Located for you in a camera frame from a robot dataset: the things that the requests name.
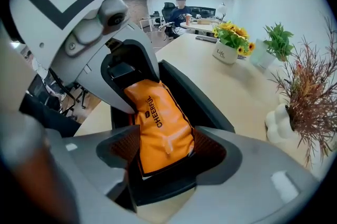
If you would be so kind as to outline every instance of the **red dried plant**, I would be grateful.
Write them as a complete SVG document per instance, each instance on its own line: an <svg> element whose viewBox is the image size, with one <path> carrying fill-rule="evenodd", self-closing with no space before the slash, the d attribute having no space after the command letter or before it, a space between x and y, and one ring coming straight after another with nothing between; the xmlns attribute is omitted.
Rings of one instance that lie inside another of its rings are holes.
<svg viewBox="0 0 337 224"><path fill-rule="evenodd" d="M293 63L284 62L285 76L274 75L274 82L283 95L290 99L288 113L290 125L308 146L306 163L311 162L310 152L315 154L315 142L320 146L321 160L332 149L328 142L337 133L337 31L332 20L325 18L329 46L322 57L315 46L310 47L305 38L303 47L293 54Z"/></svg>

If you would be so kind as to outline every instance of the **table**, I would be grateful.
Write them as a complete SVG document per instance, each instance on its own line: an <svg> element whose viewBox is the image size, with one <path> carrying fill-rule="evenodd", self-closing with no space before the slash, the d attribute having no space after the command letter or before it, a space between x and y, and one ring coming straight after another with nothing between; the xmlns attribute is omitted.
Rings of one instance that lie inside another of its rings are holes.
<svg viewBox="0 0 337 224"><path fill-rule="evenodd" d="M182 71L227 117L238 135L266 141L264 120L279 104L271 72L261 73L247 60L226 65L212 56L215 44L183 34L156 53ZM81 125L76 135L99 133L111 129L110 107L103 101ZM284 152L304 165L306 146L289 141L277 144ZM171 199L137 208L141 218L154 223L167 222L193 194L187 191Z"/></svg>
<svg viewBox="0 0 337 224"><path fill-rule="evenodd" d="M195 34L199 34L199 31L206 32L206 33L213 33L213 25L210 23L209 25L202 25L197 23L190 23L188 26L186 25L186 22L180 23L180 26L182 28L188 28L195 30Z"/></svg>
<svg viewBox="0 0 337 224"><path fill-rule="evenodd" d="M152 23L153 23L153 20L154 20L154 19L157 19L157 18L160 19L160 25L162 25L162 21L163 21L163 19L164 19L163 16L149 17L149 18L144 18L144 19L142 19L142 20L139 20L139 24L140 24L140 26L141 26L141 29L143 30L142 21L149 21L150 31L152 32L152 28L153 28Z"/></svg>

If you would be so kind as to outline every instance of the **lamp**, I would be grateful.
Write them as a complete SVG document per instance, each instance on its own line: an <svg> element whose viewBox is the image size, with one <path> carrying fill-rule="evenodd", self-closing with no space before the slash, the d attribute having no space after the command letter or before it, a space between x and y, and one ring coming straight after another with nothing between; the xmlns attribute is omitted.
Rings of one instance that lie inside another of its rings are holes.
<svg viewBox="0 0 337 224"><path fill-rule="evenodd" d="M217 11L222 14L222 18L220 20L220 22L222 22L227 13L227 6L224 3L222 3L218 6Z"/></svg>

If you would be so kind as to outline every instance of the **potted plant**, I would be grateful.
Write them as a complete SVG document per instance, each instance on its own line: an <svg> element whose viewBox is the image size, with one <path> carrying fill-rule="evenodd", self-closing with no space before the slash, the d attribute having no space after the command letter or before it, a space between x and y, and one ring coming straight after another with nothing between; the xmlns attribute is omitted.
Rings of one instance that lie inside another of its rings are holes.
<svg viewBox="0 0 337 224"><path fill-rule="evenodd" d="M266 26L264 29L269 36L269 40L256 40L256 44L261 47L263 52L254 53L251 62L267 69L276 58L281 62L286 62L294 47L289 44L289 38L293 37L293 34L285 31L281 23L275 23L275 27Z"/></svg>
<svg viewBox="0 0 337 224"><path fill-rule="evenodd" d="M249 56L255 48L255 44L248 41L247 31L231 22L215 27L213 33L214 37L219 39L213 56L224 63L233 64L238 55Z"/></svg>
<svg viewBox="0 0 337 224"><path fill-rule="evenodd" d="M315 144L319 145L322 158L332 151L329 143L337 133L337 81L334 79L337 31L332 29L331 21L326 19L326 22L330 38L327 53L320 56L317 48L311 48L303 39L303 48L294 54L295 61L284 62L284 75L279 72L274 75L288 104L281 104L266 119L271 142L300 136L300 143L308 146L307 162L311 153L315 153Z"/></svg>

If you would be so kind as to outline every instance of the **orange dry bag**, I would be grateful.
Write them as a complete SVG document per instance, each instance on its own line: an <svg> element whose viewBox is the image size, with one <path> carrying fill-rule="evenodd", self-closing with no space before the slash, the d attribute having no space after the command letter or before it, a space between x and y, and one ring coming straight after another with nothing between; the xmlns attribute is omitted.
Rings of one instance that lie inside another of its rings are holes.
<svg viewBox="0 0 337 224"><path fill-rule="evenodd" d="M161 82L143 80L124 89L135 103L141 127L140 160L144 176L186 157L193 150L193 128Z"/></svg>

